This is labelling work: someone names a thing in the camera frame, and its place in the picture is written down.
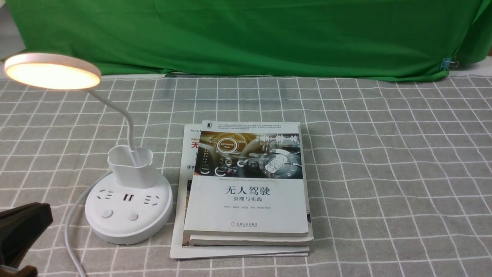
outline white pen holder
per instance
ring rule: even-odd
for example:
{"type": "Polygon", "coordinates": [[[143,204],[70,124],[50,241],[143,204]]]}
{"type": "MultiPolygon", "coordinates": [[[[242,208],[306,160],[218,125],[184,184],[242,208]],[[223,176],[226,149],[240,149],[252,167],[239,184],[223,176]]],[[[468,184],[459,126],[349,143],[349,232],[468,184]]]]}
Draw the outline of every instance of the white pen holder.
{"type": "Polygon", "coordinates": [[[118,145],[109,150],[108,163],[118,185],[146,189],[154,186],[159,178],[153,157],[148,148],[135,147],[132,153],[127,145],[118,145]]]}

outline lamp head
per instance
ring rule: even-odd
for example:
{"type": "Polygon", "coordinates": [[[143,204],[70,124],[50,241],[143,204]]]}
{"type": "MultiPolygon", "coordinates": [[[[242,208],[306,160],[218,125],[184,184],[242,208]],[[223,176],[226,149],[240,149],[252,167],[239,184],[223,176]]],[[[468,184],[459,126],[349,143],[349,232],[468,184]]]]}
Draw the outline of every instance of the lamp head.
{"type": "Polygon", "coordinates": [[[101,71],[95,65],[47,53],[27,53],[8,58],[5,74],[26,85],[54,90],[89,89],[101,82],[101,71]]]}

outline publisher logo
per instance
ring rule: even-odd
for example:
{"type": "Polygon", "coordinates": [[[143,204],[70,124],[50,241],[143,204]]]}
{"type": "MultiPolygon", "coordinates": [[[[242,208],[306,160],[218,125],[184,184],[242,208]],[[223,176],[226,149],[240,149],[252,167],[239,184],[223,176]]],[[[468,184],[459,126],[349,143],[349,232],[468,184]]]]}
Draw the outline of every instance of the publisher logo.
{"type": "Polygon", "coordinates": [[[258,223],[255,222],[232,222],[232,227],[258,227],[258,223]]]}

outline green cloth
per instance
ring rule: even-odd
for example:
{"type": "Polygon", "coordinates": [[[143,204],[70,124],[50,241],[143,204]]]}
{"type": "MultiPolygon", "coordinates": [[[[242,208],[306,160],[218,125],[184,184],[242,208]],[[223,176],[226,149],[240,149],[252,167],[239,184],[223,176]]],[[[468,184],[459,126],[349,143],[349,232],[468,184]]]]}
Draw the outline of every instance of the green cloth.
{"type": "Polygon", "coordinates": [[[7,0],[27,51],[103,74],[436,80],[486,57],[491,0],[7,0]]]}

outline book stack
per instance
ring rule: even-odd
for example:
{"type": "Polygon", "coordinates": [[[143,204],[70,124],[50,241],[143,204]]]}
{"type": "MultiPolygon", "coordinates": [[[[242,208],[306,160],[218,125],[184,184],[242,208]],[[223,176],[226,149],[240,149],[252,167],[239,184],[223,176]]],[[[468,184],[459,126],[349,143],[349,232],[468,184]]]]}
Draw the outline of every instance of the book stack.
{"type": "Polygon", "coordinates": [[[306,256],[312,240],[299,123],[185,126],[171,258],[306,256]]]}

